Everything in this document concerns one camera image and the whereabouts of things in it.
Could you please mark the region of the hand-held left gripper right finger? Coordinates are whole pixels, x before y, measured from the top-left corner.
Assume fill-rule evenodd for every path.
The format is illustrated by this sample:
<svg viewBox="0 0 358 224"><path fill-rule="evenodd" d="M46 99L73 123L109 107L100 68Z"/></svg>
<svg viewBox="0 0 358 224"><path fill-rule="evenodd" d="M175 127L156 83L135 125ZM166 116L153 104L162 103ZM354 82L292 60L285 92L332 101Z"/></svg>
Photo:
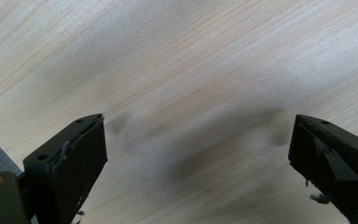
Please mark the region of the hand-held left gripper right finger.
<svg viewBox="0 0 358 224"><path fill-rule="evenodd" d="M358 136L322 119L298 115L288 160L320 193L310 198L332 203L358 224Z"/></svg>

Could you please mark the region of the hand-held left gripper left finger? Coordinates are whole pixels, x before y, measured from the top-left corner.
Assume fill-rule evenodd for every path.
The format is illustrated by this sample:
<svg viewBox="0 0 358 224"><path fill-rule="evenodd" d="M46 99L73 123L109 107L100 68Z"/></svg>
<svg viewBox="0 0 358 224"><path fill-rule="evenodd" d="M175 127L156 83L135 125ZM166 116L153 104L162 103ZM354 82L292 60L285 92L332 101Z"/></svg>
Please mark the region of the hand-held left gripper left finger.
<svg viewBox="0 0 358 224"><path fill-rule="evenodd" d="M103 115L77 119L23 160L39 224L71 224L107 162Z"/></svg>

